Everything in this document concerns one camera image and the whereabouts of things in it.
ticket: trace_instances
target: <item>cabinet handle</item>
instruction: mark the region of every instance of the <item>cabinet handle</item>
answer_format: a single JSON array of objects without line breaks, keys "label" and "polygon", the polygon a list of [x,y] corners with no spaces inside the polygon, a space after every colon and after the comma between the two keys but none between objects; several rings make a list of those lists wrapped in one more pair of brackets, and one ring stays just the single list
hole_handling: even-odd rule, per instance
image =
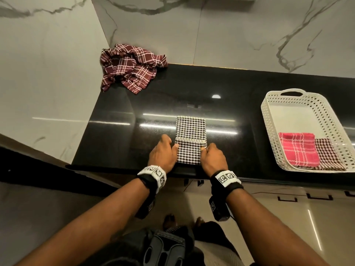
[{"label": "cabinet handle", "polygon": [[315,200],[326,200],[326,201],[332,201],[333,200],[333,196],[328,195],[328,198],[321,198],[321,197],[311,197],[311,194],[306,193],[307,194],[307,198],[309,199],[315,199]]},{"label": "cabinet handle", "polygon": [[298,202],[297,198],[295,197],[295,200],[281,200],[280,196],[277,197],[279,201],[291,201],[291,202]]},{"label": "cabinet handle", "polygon": [[347,197],[355,197],[355,194],[350,194],[350,191],[344,191]]}]

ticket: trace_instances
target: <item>basket handle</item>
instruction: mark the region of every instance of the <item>basket handle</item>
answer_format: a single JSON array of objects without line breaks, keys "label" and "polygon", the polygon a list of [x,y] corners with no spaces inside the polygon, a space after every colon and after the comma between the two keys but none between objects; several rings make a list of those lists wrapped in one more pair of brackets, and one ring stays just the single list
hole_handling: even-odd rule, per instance
[{"label": "basket handle", "polygon": [[303,96],[304,94],[306,94],[307,92],[304,91],[303,89],[286,89],[286,90],[281,90],[279,92],[279,96],[281,96],[283,93],[287,93],[287,92],[298,92],[298,93],[302,93],[302,95],[300,96]]}]

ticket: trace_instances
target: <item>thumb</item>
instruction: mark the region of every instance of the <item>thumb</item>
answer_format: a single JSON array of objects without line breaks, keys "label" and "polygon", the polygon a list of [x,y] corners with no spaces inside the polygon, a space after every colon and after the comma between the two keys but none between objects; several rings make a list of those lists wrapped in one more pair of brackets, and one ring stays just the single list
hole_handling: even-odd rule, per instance
[{"label": "thumb", "polygon": [[207,150],[205,147],[201,147],[201,158],[200,160],[203,161],[206,158]]},{"label": "thumb", "polygon": [[173,152],[173,156],[175,158],[175,160],[177,160],[177,150],[179,149],[179,144],[176,143],[175,145],[173,145],[173,147],[171,148],[171,151]]}]

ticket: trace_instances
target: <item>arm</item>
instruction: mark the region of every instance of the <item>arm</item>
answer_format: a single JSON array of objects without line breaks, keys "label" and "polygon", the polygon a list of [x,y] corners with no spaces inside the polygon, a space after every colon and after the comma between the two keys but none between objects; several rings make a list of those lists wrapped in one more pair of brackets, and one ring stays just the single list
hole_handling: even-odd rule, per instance
[{"label": "arm", "polygon": [[[148,165],[170,172],[177,160],[171,139],[162,139],[149,155]],[[16,266],[76,266],[122,232],[149,195],[149,189],[136,178],[74,219],[49,240],[32,251]]]},{"label": "arm", "polygon": [[[215,144],[201,150],[201,165],[211,177],[228,170],[224,154]],[[308,244],[245,190],[234,189],[226,198],[256,263],[282,266],[329,266]]]}]

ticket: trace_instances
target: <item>brown checkered towel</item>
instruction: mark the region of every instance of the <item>brown checkered towel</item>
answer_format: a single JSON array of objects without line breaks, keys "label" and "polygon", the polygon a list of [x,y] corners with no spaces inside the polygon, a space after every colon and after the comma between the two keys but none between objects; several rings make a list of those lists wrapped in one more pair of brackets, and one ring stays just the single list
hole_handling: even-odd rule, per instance
[{"label": "brown checkered towel", "polygon": [[337,153],[335,152],[330,139],[315,139],[315,144],[320,160],[319,166],[314,168],[297,166],[298,168],[307,170],[346,170],[344,164],[341,162]]},{"label": "brown checkered towel", "polygon": [[116,44],[113,49],[103,49],[101,64],[104,70],[101,88],[109,89],[120,76],[122,84],[134,94],[145,89],[157,73],[156,67],[167,67],[165,55],[154,55],[146,49]]}]

